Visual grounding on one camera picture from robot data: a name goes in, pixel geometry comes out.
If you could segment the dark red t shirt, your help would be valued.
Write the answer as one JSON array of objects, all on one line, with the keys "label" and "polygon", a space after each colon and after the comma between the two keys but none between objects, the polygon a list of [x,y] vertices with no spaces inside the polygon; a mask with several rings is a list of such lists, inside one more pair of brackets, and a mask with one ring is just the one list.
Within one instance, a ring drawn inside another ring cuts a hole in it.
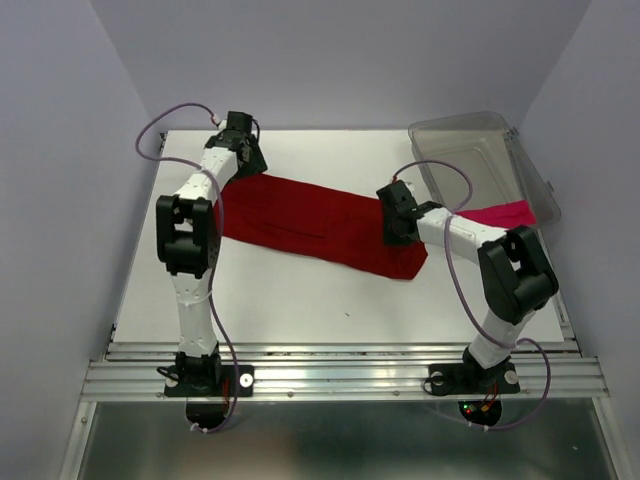
[{"label": "dark red t shirt", "polygon": [[376,199],[266,174],[222,190],[223,234],[277,251],[412,280],[427,260],[421,243],[387,246]]}]

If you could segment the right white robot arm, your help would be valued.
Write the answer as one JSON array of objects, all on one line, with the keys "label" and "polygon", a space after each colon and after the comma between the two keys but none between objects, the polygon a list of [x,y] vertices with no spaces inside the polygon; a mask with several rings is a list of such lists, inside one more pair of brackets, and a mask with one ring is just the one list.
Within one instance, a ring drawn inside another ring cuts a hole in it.
[{"label": "right white robot arm", "polygon": [[477,336],[460,362],[430,365],[425,391],[440,397],[518,393],[511,353],[524,326],[559,289],[535,231],[484,225],[432,201],[419,204],[401,180],[379,189],[377,197],[385,244],[438,245],[446,261],[462,257],[477,265],[481,275],[488,310]]}]

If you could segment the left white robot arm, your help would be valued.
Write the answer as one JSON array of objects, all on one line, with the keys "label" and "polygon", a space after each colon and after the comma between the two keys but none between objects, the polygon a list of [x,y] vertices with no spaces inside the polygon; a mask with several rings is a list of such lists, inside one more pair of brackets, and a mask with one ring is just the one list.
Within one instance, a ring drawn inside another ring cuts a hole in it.
[{"label": "left white robot arm", "polygon": [[209,303],[223,224],[214,210],[226,185],[267,170],[259,133],[252,115],[230,111],[206,142],[196,171],[156,201],[157,255],[175,290],[180,331],[174,365],[159,369],[167,396],[222,397],[231,391],[235,373],[221,363]]}]

